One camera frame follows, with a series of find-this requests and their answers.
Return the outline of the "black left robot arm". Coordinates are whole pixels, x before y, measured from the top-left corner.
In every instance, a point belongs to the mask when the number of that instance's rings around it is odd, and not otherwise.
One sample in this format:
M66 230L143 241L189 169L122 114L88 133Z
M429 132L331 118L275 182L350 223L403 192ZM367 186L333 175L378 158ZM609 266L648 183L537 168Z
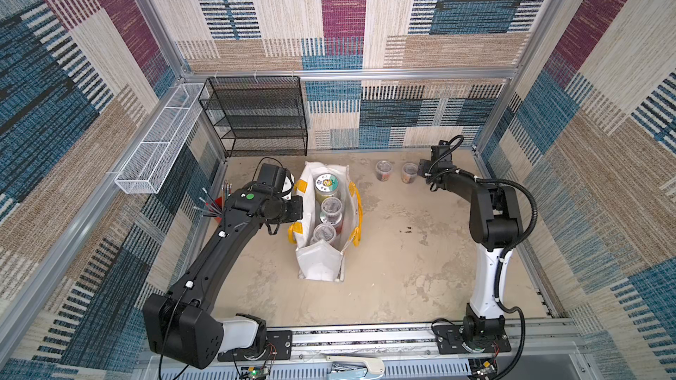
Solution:
M197 369L221 354L260 356L268 348L267 324L238 313L225 321L211 315L220 290L248 242L261 228L269 234L303 216L299 196L285 199L250 182L223 202L221 223L193 264L164 294L152 294L142 313L151 352Z

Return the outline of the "clear seed jar red contents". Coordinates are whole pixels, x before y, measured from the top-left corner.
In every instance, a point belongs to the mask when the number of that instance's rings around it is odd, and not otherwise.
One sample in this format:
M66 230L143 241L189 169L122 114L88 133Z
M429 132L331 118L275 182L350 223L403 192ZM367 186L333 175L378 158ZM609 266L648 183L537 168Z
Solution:
M404 184L411 184L418 176L418 165L406 162L401 168L401 180Z

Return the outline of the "clear seed jar purple contents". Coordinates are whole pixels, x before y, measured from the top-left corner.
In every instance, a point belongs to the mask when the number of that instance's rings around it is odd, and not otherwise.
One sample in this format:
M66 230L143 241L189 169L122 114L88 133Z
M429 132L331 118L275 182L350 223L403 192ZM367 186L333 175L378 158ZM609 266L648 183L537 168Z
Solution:
M314 228L310 244L315 244L324 241L332 245L334 244L334 242L336 242L336 239L337 239L337 231L334 228L334 226L330 223L321 223Z

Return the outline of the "green label seed jar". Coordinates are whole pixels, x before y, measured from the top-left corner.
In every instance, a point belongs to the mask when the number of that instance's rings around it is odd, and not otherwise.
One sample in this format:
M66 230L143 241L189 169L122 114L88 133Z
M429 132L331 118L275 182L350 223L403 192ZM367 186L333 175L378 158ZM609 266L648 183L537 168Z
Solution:
M314 180L315 198L319 204L322 204L327 198L339 197L340 181L332 173L323 173Z

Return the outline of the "clear plastic seed jar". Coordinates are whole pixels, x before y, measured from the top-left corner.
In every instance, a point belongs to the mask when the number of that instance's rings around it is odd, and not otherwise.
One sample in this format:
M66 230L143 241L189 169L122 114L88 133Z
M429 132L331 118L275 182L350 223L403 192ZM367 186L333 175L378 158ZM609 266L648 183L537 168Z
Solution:
M393 164L387 160L376 163L376 176L379 181L388 181L393 171Z

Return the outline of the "white canvas tote bag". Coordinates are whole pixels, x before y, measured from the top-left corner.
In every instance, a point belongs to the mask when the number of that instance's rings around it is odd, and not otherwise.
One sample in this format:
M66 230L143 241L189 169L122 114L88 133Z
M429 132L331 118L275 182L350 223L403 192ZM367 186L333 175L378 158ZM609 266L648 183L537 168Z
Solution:
M332 241L313 240L313 232L320 225L322 195L317 188L318 179L332 181L334 185L326 188L325 197L334 196L343 204L341 232ZM307 162L292 196L303 203L300 220L288 230L290 242L296 245L299 276L310 281L343 281L345 253L350 246L360 244L364 217L360 193L350 179L350 168Z

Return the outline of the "clear seed jar dark contents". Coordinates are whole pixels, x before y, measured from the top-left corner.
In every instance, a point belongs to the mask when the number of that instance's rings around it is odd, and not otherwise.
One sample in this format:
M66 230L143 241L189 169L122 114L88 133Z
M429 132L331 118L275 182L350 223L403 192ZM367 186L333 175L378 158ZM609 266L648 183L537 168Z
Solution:
M325 199L320 206L320 221L334 227L343 222L343 203L336 197Z

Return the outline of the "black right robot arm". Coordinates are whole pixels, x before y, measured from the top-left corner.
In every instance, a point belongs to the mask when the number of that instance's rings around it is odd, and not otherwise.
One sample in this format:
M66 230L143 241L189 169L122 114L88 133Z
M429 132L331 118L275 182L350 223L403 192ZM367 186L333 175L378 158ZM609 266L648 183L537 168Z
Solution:
M526 237L517 192L529 193L508 179L481 179L450 162L435 165L421 160L417 174L431 191L447 191L470 204L469 232L477 246L475 289L463 318L462 337L466 343L505 334L505 315L519 315L518 306L503 302L506 269L513 250Z

